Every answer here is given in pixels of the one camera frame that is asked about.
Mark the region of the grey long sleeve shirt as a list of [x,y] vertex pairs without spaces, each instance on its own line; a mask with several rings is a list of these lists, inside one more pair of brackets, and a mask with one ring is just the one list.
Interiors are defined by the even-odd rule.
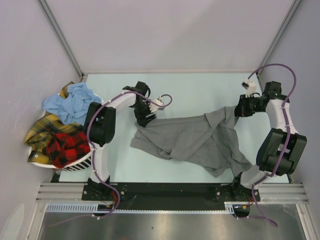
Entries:
[[157,118],[137,126],[130,146],[159,159],[201,166],[215,178],[226,169],[236,177],[253,166],[240,151],[238,119],[233,106],[193,117]]

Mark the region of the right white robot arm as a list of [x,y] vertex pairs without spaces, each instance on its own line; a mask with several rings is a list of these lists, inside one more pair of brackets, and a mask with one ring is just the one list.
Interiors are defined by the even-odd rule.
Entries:
[[255,165],[233,179],[230,194],[237,201],[254,195],[260,184],[275,176],[292,174],[307,144],[307,138],[294,127],[289,96],[282,93],[281,83],[267,82],[258,96],[255,96],[257,85],[251,80],[246,79],[241,85],[246,92],[239,97],[235,116],[266,113],[270,131],[257,152]]

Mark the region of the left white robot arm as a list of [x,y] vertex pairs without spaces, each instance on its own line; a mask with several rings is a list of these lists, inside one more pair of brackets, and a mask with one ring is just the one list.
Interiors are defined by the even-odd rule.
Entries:
[[91,149],[92,173],[87,181],[88,187],[100,200],[110,196],[110,173],[107,161],[102,159],[102,151],[115,136],[116,116],[126,108],[134,109],[134,116],[139,126],[146,127],[156,118],[148,100],[151,90],[144,82],[137,82],[134,87],[126,86],[122,92],[105,103],[92,102],[89,105],[84,127]]

